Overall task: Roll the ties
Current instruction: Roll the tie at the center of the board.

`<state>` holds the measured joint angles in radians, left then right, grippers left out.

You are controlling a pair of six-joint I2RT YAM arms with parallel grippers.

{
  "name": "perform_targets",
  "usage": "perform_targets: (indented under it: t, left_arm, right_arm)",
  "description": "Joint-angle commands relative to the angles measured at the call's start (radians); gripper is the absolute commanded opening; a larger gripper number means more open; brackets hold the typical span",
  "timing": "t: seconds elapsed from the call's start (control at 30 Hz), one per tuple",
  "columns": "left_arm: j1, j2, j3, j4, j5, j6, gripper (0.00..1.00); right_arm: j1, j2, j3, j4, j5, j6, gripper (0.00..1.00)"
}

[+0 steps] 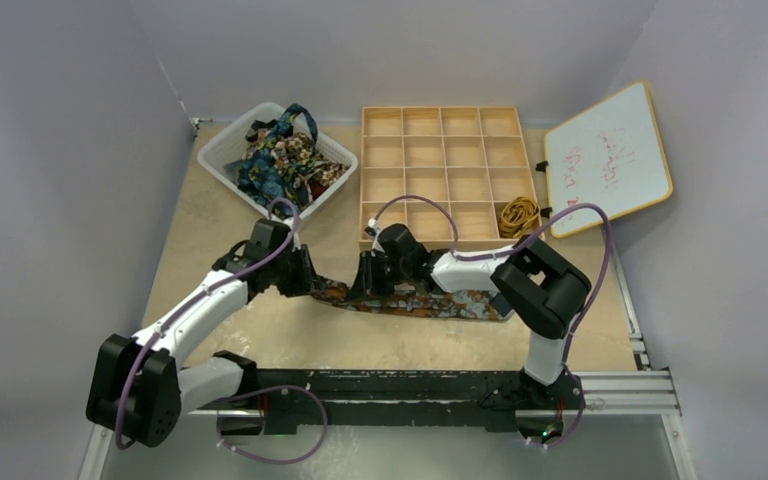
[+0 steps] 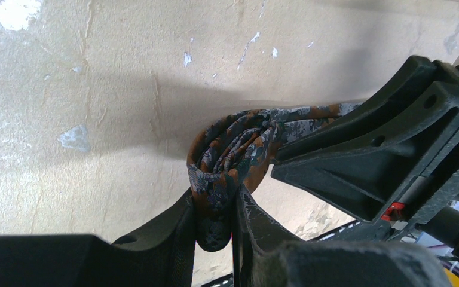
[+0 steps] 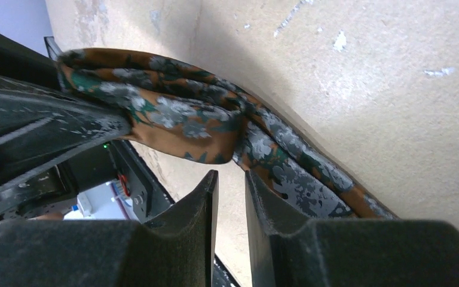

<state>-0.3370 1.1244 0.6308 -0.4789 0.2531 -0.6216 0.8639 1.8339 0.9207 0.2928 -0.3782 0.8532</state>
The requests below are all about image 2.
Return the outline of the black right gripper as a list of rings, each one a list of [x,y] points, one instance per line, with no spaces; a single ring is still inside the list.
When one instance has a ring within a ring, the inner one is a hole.
[[[371,98],[279,149],[272,177],[355,217],[380,240],[415,230],[459,261],[459,65],[410,56]]]

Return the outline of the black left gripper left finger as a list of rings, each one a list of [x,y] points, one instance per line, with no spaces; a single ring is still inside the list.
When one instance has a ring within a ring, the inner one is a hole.
[[[194,249],[187,191],[113,243],[92,234],[0,236],[0,286],[189,286]]]

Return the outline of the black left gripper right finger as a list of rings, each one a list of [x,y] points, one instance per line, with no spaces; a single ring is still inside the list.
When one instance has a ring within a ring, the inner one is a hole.
[[[451,286],[440,262],[422,246],[302,240],[273,221],[244,185],[234,210],[240,286]]]

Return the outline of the brown floral tie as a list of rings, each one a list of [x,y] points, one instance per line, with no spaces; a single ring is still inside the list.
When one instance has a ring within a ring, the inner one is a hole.
[[[359,103],[240,111],[201,131],[187,156],[196,214],[196,241],[205,251],[231,238],[231,206],[240,187],[253,192],[274,163],[277,150],[333,123]]]

